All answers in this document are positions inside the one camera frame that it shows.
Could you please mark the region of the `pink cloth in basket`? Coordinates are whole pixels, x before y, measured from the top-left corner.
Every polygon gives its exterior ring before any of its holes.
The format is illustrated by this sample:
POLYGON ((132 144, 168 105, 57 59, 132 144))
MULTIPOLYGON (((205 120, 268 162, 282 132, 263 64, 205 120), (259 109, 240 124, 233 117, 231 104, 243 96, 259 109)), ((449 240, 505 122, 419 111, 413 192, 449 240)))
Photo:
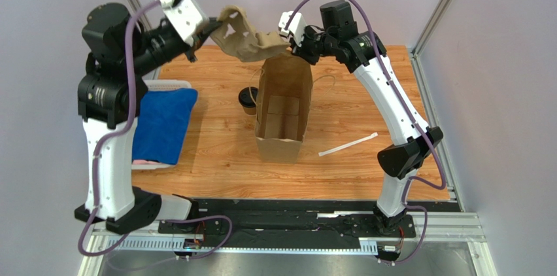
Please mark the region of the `pink cloth in basket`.
POLYGON ((152 161, 152 160, 133 160, 132 164, 133 165, 156 165, 159 164, 159 162, 152 161))

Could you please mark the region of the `white paper wrapped straw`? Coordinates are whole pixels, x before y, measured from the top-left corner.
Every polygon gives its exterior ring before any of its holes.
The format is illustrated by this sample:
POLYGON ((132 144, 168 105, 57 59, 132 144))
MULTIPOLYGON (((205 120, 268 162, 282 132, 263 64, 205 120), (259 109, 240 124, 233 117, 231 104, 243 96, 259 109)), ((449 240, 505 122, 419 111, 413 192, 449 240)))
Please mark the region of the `white paper wrapped straw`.
POLYGON ((366 137, 362 137, 362 138, 357 139, 357 140, 355 140, 355 141, 351 141, 351 142, 349 142, 349 143, 345 143, 345 144, 343 144, 343 145, 339 145, 339 146, 334 147, 334 148, 331 148, 331 149, 329 149, 329 150, 325 150, 325 151, 319 152, 319 153, 318 153, 318 156, 319 156, 319 157, 323 157, 323 156, 326 156, 326 155, 329 155, 329 154, 333 154, 334 152, 339 152, 340 150, 344 150, 344 149, 346 149, 346 148, 352 147, 352 146, 357 145, 357 144, 360 144, 360 143, 362 143, 362 142, 366 142, 366 141, 372 140, 372 139, 376 138, 378 135, 379 135, 379 134, 378 134, 377 132, 374 132, 374 133, 372 133, 372 134, 370 134, 370 135, 368 135, 368 136, 366 136, 366 137))

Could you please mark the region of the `grey pulp cup carrier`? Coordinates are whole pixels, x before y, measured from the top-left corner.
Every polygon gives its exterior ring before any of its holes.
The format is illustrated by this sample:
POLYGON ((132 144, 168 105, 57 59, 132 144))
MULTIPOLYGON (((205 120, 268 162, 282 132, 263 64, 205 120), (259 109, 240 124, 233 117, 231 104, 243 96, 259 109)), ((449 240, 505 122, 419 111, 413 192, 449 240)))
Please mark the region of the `grey pulp cup carrier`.
POLYGON ((248 21, 245 10, 237 5, 225 6, 218 21, 222 26, 211 33, 212 41, 223 53, 241 62, 266 60, 287 51, 290 46, 276 31, 258 31, 248 21))

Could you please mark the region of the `white plastic basket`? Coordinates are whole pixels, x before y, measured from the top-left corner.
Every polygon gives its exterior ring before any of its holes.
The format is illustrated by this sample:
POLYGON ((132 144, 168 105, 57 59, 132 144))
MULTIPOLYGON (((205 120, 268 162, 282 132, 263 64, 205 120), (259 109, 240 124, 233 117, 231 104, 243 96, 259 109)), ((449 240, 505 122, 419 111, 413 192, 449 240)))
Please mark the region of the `white plastic basket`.
MULTIPOLYGON (((192 85, 186 80, 145 80, 145 84, 148 86, 150 92, 160 92, 160 91, 173 91, 182 88, 190 89, 192 85)), ((135 170, 155 170, 155 169, 167 169, 174 167, 174 164, 164 164, 160 163, 156 165, 131 165, 131 169, 135 170)))

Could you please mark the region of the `blue folded cloth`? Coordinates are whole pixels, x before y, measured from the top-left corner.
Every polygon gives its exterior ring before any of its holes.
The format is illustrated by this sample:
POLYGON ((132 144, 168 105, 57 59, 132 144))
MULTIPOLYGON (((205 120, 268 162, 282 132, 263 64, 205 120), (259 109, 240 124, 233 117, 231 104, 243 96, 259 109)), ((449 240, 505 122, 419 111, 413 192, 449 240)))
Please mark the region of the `blue folded cloth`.
POLYGON ((197 99, 198 91, 193 88, 149 91, 141 100, 132 161, 177 164, 197 99))

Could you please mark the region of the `brown paper bag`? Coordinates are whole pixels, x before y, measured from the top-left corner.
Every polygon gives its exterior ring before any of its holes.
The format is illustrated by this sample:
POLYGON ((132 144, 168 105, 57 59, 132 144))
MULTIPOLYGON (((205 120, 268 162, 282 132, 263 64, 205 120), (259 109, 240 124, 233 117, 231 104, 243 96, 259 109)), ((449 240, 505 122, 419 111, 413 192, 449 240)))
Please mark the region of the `brown paper bag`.
POLYGON ((313 88, 312 65, 289 51, 265 60, 258 83, 255 140, 264 162, 296 164, 305 140, 313 88))

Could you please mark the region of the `aluminium frame rail front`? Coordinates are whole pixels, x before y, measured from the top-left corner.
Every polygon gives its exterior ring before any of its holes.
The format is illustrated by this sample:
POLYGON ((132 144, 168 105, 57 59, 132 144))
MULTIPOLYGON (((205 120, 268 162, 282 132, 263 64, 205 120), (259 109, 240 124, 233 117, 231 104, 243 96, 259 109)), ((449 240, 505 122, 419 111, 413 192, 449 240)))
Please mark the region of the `aluminium frame rail front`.
POLYGON ((80 275, 495 275, 475 213, 411 211, 379 234, 358 203, 210 200, 204 222, 155 221, 126 238, 95 224, 80 275))

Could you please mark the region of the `black plastic cup lid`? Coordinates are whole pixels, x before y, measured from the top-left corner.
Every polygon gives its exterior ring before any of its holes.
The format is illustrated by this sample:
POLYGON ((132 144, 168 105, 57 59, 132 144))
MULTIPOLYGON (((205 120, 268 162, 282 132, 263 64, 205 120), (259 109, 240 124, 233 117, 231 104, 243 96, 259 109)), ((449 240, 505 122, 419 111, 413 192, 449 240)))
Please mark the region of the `black plastic cup lid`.
POLYGON ((257 87, 249 86, 243 88, 238 94, 238 100, 240 105, 245 108, 256 107, 257 95, 258 95, 257 87))

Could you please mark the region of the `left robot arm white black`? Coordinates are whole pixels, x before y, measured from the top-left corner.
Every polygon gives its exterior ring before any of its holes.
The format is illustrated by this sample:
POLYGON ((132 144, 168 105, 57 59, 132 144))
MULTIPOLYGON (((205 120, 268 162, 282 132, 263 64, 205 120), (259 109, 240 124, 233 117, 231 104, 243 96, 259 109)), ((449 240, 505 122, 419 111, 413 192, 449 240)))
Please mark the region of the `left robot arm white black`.
POLYGON ((195 51, 222 26, 215 17, 192 18, 186 5, 176 7, 178 21, 191 33, 185 41, 169 14, 153 30, 131 24, 120 3, 94 8, 82 29, 90 48, 86 74, 77 89, 78 114, 88 142, 88 195, 74 216, 82 222, 104 222, 108 231, 124 235, 154 221, 188 220, 196 201, 184 196, 146 192, 131 183, 132 144, 140 103, 148 88, 143 77, 185 54, 195 61, 195 51), (125 36, 132 27, 134 69, 126 66, 125 36))

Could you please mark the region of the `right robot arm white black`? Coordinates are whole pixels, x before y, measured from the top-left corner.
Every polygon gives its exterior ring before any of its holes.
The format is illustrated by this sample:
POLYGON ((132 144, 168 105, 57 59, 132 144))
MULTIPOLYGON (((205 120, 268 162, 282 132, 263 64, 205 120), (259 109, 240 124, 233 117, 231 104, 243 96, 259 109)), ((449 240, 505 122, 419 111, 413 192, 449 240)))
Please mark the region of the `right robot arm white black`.
POLYGON ((392 144, 377 154, 385 173, 382 190, 374 208, 376 227, 382 233, 394 231, 406 213, 403 200, 406 185, 440 143, 443 132, 420 116, 402 89, 386 49, 376 33, 359 31, 347 1, 320 7, 322 27, 312 27, 300 13, 283 12, 279 33, 290 38, 292 53, 316 65, 321 57, 334 57, 366 89, 383 120, 392 144))

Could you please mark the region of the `brown paper coffee cup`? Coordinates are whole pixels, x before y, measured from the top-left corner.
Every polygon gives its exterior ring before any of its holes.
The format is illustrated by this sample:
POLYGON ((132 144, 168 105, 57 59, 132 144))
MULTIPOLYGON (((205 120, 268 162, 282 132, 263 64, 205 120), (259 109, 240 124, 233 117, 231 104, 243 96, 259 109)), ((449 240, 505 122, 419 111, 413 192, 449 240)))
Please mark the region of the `brown paper coffee cup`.
POLYGON ((257 108, 255 105, 243 105, 242 108, 245 114, 249 116, 256 116, 257 114, 257 108))

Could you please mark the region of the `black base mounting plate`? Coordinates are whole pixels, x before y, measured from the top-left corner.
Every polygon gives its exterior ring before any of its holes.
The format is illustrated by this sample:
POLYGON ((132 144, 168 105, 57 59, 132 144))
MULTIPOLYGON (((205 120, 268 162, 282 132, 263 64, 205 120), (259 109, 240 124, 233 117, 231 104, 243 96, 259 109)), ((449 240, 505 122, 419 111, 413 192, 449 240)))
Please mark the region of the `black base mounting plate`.
POLYGON ((199 198, 192 216, 202 223, 162 222, 158 232, 196 234, 211 247, 231 230, 227 248, 284 250, 357 249, 362 237, 420 236, 410 214, 391 230, 381 229, 375 209, 374 200, 199 198))

